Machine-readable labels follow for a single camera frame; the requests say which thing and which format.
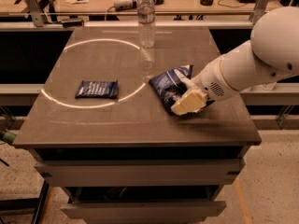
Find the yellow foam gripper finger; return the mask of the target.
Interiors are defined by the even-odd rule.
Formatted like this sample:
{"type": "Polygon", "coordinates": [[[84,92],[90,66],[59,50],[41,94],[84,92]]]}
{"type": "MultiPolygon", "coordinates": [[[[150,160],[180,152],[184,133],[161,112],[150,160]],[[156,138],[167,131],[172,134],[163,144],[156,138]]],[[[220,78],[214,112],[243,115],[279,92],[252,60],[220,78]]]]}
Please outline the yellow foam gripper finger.
{"type": "Polygon", "coordinates": [[[183,78],[181,82],[186,86],[186,88],[189,89],[195,89],[196,85],[188,78],[183,78]]]}
{"type": "Polygon", "coordinates": [[[176,115],[196,113],[201,110],[207,101],[207,94],[197,89],[187,90],[172,106],[171,111],[176,115]]]}

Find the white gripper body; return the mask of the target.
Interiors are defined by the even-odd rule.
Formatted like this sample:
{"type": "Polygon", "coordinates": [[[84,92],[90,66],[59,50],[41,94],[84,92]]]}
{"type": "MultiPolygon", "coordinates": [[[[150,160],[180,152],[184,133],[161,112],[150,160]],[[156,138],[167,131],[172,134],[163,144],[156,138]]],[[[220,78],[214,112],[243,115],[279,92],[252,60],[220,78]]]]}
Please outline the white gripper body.
{"type": "Polygon", "coordinates": [[[192,82],[205,92],[209,100],[223,101],[240,93],[236,73],[240,61],[229,59],[226,55],[208,63],[192,82]]]}

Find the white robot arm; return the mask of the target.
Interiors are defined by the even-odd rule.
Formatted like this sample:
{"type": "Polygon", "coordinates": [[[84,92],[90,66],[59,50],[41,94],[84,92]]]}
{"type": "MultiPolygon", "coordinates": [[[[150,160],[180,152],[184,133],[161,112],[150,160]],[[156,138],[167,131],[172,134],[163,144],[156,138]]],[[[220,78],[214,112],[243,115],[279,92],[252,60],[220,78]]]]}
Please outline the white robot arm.
{"type": "Polygon", "coordinates": [[[250,40],[185,78],[187,91],[171,106],[176,115],[196,113],[209,101],[229,99],[244,89],[299,75],[299,8],[279,7],[254,25],[250,40]]]}

